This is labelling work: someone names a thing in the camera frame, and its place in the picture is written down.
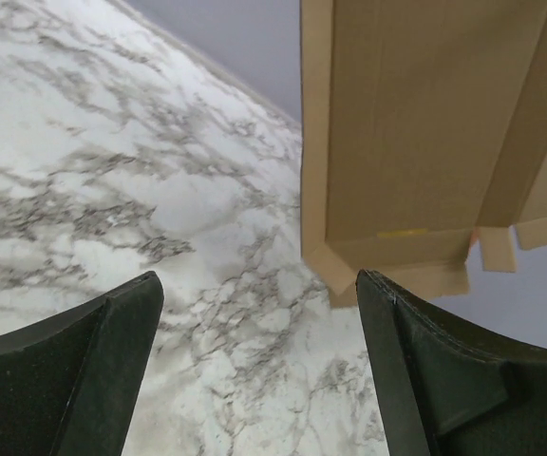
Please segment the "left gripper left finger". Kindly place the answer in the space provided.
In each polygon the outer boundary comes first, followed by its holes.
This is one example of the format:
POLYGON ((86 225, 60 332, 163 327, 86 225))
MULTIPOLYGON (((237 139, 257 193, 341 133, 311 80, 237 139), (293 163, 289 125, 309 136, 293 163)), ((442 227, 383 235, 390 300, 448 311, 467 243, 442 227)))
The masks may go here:
POLYGON ((160 321, 149 271, 0 335, 0 455, 119 455, 160 321))

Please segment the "brown cardboard box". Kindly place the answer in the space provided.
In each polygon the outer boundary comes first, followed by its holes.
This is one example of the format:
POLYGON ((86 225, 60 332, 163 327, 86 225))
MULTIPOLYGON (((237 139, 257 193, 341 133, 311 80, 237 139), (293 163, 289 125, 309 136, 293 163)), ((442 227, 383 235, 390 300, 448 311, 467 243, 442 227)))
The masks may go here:
POLYGON ((334 308, 432 299, 547 246, 547 1, 301 5, 301 254, 334 308))

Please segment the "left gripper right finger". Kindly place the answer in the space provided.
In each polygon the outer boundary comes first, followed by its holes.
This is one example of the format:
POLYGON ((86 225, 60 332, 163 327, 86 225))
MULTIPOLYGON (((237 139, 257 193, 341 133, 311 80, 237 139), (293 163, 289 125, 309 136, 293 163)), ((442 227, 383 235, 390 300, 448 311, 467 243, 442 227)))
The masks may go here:
POLYGON ((547 349, 486 330, 384 275, 357 302, 393 455, 547 455, 547 349))

